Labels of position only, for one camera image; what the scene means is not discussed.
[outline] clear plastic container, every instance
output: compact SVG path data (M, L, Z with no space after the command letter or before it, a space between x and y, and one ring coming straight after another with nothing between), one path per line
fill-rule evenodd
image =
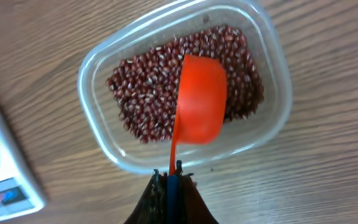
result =
M108 37L85 57L80 68L78 94L86 118L100 148L120 168L138 174L168 170L170 142L141 144L124 131L117 103L104 84L113 68L120 59L165 44L174 35L180 37L223 23L241 28L247 36L265 87L265 101L247 120L225 123L213 143L179 145L177 158L187 167L232 156L260 146L283 127L292 105L291 79L267 13L250 0L173 2Z

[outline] adzuki bean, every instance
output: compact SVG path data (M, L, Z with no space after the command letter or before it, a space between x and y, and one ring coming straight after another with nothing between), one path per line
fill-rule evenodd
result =
M119 120L141 143L172 138L185 54L219 59L226 70L224 123L246 119L265 99L247 37L240 29L223 24L174 38L146 53L122 59L106 80L121 109Z

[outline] digital scale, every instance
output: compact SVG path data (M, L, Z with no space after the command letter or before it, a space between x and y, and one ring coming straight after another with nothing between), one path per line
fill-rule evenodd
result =
M39 211L46 197L0 113L0 221Z

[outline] wood grain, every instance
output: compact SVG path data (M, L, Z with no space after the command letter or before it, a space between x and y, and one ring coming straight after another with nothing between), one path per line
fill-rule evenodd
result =
M0 1L0 105L50 203L5 223L122 223L149 177L100 151L76 91L105 37L169 1ZM358 1L261 1L293 109L268 144L192 167L220 223L358 223Z

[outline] red bean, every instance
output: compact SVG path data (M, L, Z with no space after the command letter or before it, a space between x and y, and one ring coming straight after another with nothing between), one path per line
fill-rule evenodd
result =
M227 74L224 120L247 118L264 101L264 86L247 38L226 24L174 38L122 59L106 80L121 112L119 120L143 144L172 138L185 54L218 58Z

